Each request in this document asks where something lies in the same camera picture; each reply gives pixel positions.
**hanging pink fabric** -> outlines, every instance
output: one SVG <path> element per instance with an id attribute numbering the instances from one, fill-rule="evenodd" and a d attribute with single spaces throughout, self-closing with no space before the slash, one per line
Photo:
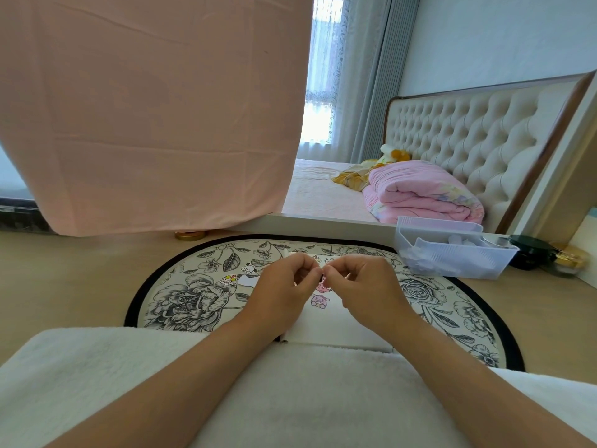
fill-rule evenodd
<path id="1" fill-rule="evenodd" d="M 0 0 L 0 141 L 58 233 L 280 211 L 313 0 Z"/>

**window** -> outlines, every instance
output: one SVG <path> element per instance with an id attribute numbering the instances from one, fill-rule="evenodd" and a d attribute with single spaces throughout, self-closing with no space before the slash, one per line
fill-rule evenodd
<path id="1" fill-rule="evenodd" d="M 330 144 L 346 37 L 348 0 L 314 0 L 301 142 Z"/>

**tufted headboard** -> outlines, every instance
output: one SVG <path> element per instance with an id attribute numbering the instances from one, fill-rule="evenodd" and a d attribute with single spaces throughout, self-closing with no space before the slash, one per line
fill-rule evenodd
<path id="1" fill-rule="evenodd" d="M 392 99 L 384 143 L 441 166 L 505 233 L 547 164 L 594 73 Z"/>

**hand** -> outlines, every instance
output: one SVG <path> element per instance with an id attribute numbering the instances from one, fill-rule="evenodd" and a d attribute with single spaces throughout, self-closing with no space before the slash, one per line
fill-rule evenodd
<path id="1" fill-rule="evenodd" d="M 236 318 L 259 324 L 272 339 L 276 338 L 299 318 L 322 274 L 317 262 L 304 253 L 268 265 Z"/>
<path id="2" fill-rule="evenodd" d="M 325 265 L 324 275 L 324 286 L 339 295 L 359 323 L 382 338 L 387 339 L 398 326 L 420 322 L 383 257 L 341 256 Z"/>

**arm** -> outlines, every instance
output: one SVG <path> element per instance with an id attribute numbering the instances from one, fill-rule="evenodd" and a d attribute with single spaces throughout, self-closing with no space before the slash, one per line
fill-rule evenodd
<path id="1" fill-rule="evenodd" d="M 186 447 L 250 362 L 292 326 L 321 274 L 305 254 L 268 266 L 232 321 L 46 448 Z"/>
<path id="2" fill-rule="evenodd" d="M 596 447 L 421 320 L 385 259 L 343 256 L 324 275 L 354 318 L 414 366 L 476 448 Z"/>

